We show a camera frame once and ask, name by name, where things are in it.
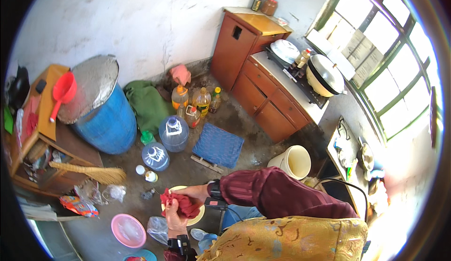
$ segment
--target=green window frame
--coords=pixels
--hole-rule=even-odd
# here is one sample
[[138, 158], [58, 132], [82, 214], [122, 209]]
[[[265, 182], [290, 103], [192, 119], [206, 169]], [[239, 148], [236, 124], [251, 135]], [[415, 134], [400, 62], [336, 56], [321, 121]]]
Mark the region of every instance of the green window frame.
[[[320, 30], [326, 22], [329, 20], [331, 15], [335, 12], [338, 15], [341, 16], [343, 20], [345, 20], [347, 23], [349, 21], [346, 20], [339, 12], [335, 10], [336, 6], [338, 5], [338, 2], [340, 0], [333, 0], [330, 2], [330, 7], [328, 10], [321, 16], [318, 23], [316, 24], [316, 27], [314, 27], [315, 30]], [[418, 116], [416, 116], [413, 120], [411, 120], [407, 125], [405, 125], [402, 129], [395, 132], [394, 134], [387, 135], [383, 123], [381, 121], [381, 116], [385, 114], [389, 109], [391, 109], [394, 105], [396, 105], [399, 101], [401, 101], [406, 94], [415, 86], [418, 80], [420, 80], [421, 77], [424, 78], [424, 81], [426, 83], [426, 87], [428, 89], [428, 94], [431, 92], [431, 84], [428, 78], [428, 75], [426, 73], [427, 67], [430, 65], [430, 57], [427, 57], [425, 62], [422, 62], [417, 50], [415, 49], [414, 45], [412, 44], [412, 41], [409, 38], [410, 33], [412, 32], [415, 20], [412, 16], [412, 14], [409, 14], [409, 17], [407, 18], [406, 23], [404, 26], [402, 26], [398, 20], [395, 18], [395, 16], [390, 12], [390, 10], [384, 6], [383, 0], [369, 0], [371, 3], [373, 3], [372, 9], [369, 11], [368, 15], [362, 22], [362, 24], [355, 28], [351, 23], [349, 23], [355, 30], [359, 29], [361, 32], [364, 32], [368, 25], [373, 21], [375, 15], [377, 12], [380, 12], [383, 16], [387, 18], [387, 20], [392, 24], [393, 27], [398, 31], [399, 35], [398, 38], [393, 42], [391, 47], [387, 50], [387, 52], [384, 54], [384, 57], [380, 64], [373, 70], [373, 72], [367, 77], [367, 79], [363, 82], [363, 84], [358, 87], [358, 85], [353, 81], [353, 79], [350, 80], [349, 84], [351, 85], [352, 89], [357, 93], [357, 95], [360, 97], [363, 104], [368, 109], [370, 116], [373, 118], [374, 123], [376, 125], [376, 128], [378, 129], [380, 135], [382, 136], [383, 140], [385, 142], [391, 140], [393, 137], [395, 137], [397, 134], [402, 132], [403, 130], [409, 128], [415, 121], [420, 119], [427, 111], [428, 111], [428, 105], [425, 106], [425, 108], [420, 112]], [[390, 65], [390, 62], [395, 58], [395, 56], [398, 54], [398, 52], [401, 50], [401, 48], [407, 44], [412, 51], [418, 67], [419, 71], [415, 75], [415, 77], [410, 80], [407, 87], [399, 92], [399, 94], [392, 99], [385, 107], [377, 111], [374, 106], [371, 104], [371, 101], [369, 97], [365, 93], [365, 89], [373, 83], [373, 81], [380, 76], [382, 72], [384, 72], [385, 69]]]

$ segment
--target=red ladle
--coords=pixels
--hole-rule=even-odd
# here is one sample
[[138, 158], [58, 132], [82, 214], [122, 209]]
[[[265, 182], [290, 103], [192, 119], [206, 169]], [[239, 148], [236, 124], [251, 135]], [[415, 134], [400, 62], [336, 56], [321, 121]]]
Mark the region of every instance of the red ladle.
[[77, 82], [72, 72], [68, 71], [53, 86], [53, 98], [56, 100], [56, 104], [50, 116], [50, 122], [55, 122], [61, 104], [70, 102], [75, 97], [76, 92]]

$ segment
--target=brown jar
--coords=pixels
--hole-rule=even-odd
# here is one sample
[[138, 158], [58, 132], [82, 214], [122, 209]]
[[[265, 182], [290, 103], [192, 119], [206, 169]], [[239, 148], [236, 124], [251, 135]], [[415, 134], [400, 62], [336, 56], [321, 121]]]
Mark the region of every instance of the brown jar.
[[262, 12], [267, 16], [273, 16], [277, 8], [277, 2], [275, 0], [266, 0], [262, 7]]

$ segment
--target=straw broom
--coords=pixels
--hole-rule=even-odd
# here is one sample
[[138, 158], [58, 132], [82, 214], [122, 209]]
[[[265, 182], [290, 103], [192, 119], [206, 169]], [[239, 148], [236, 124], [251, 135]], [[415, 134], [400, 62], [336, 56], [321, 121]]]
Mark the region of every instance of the straw broom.
[[84, 167], [69, 163], [49, 162], [50, 167], [83, 173], [104, 185], [119, 184], [126, 177], [125, 172], [121, 168], [102, 168], [102, 167]]

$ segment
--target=stove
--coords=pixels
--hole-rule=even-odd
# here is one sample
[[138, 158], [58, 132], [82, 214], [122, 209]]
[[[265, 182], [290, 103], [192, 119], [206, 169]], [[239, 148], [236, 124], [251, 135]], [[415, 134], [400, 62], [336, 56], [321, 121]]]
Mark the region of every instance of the stove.
[[[282, 70], [285, 70], [290, 66], [290, 64], [281, 58], [279, 58], [269, 46], [264, 46], [263, 49], [268, 54], [268, 59], [274, 61], [275, 64], [277, 64]], [[311, 104], [316, 104], [319, 109], [323, 109], [324, 105], [326, 104], [327, 100], [329, 98], [320, 95], [319, 93], [315, 92], [311, 85], [308, 84], [307, 81], [307, 74], [305, 73], [305, 70], [307, 68], [307, 64], [302, 67], [302, 69], [297, 72], [296, 76], [294, 76], [294, 79], [296, 79], [296, 85], [301, 89], [301, 91], [307, 96], [307, 98], [310, 100]]]

